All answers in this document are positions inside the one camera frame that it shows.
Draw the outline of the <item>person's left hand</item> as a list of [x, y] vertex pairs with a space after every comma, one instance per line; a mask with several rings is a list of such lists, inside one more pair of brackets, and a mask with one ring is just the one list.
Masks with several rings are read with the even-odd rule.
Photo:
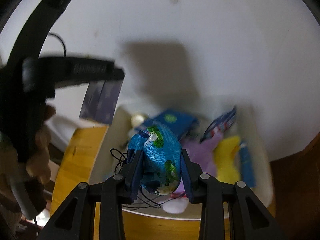
[[[49, 167], [49, 150], [48, 146], [51, 141], [49, 128], [44, 124], [35, 135], [35, 142], [38, 150], [26, 163], [26, 172], [31, 178], [36, 178], [42, 185], [50, 181], [51, 170]], [[13, 192], [9, 186], [8, 174], [13, 169], [14, 150], [1, 148], [1, 198], [6, 198], [16, 204]]]

